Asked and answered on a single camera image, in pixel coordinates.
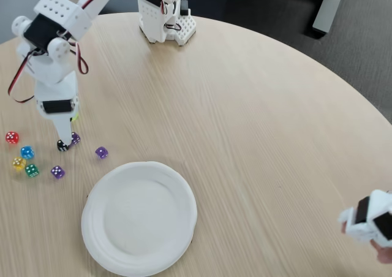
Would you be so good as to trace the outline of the person's hand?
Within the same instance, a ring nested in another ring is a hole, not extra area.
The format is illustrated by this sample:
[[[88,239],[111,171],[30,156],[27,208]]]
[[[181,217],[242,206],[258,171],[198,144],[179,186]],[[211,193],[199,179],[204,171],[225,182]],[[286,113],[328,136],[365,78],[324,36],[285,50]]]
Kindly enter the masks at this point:
[[[371,240],[370,244],[376,250],[377,260],[381,264],[392,264],[392,250],[391,250],[391,248],[381,247],[374,240]]]

